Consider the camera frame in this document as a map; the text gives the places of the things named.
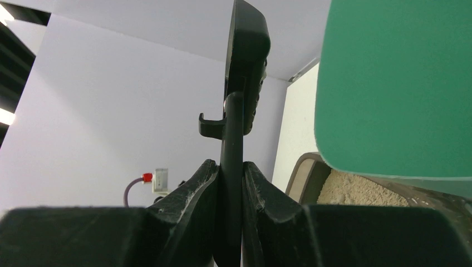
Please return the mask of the black slotted litter scoop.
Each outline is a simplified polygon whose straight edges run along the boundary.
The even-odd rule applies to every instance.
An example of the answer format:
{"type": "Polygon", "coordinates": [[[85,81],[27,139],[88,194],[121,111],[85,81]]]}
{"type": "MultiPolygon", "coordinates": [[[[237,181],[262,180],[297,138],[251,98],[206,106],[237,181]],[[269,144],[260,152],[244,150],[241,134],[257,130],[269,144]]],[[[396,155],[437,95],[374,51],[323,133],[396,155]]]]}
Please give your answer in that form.
{"type": "Polygon", "coordinates": [[[266,18],[247,1],[234,1],[225,65],[223,118],[199,117],[199,133],[221,140],[213,258],[239,266],[242,243],[243,137],[249,134],[267,76],[271,48],[266,18]]]}

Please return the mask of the dark plastic litter tray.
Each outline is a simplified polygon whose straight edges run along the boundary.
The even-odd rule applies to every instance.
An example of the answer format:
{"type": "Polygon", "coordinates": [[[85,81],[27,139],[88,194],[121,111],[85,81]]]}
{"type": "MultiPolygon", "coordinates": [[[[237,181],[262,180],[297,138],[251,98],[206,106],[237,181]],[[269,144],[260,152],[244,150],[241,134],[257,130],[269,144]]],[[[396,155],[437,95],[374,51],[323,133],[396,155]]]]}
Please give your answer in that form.
{"type": "MultiPolygon", "coordinates": [[[[318,153],[305,153],[297,161],[286,194],[300,204],[317,204],[322,186],[333,169],[318,153]]],[[[443,192],[367,178],[404,197],[410,207],[425,207],[443,213],[459,233],[471,242],[471,200],[443,192]]]]}

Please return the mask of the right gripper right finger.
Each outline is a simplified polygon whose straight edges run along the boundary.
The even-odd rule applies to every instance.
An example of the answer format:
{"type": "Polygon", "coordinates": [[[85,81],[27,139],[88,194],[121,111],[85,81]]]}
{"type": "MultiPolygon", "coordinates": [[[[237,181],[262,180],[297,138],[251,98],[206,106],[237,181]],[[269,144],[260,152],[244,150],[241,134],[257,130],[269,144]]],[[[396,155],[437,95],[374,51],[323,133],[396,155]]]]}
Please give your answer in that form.
{"type": "Polygon", "coordinates": [[[244,163],[244,266],[470,266],[471,249],[440,212],[301,205],[244,163]]]}

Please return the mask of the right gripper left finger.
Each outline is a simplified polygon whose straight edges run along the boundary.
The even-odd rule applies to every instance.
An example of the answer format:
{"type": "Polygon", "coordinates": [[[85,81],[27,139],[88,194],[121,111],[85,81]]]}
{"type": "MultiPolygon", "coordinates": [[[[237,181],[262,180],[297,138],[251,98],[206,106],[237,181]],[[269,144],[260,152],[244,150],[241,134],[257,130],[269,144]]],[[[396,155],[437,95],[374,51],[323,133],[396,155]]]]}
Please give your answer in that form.
{"type": "Polygon", "coordinates": [[[212,266],[218,166],[149,207],[36,207],[1,220],[2,266],[212,266]]]}

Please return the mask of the green plastic bin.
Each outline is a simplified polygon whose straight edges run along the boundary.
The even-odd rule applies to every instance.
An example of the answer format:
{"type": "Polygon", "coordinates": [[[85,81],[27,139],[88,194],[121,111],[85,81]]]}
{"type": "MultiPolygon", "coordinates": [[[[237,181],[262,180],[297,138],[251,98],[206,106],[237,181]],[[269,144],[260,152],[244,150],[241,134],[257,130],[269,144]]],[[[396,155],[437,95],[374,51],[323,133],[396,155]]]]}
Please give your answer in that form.
{"type": "Polygon", "coordinates": [[[314,136],[332,168],[471,197],[471,2],[332,1],[314,136]]]}

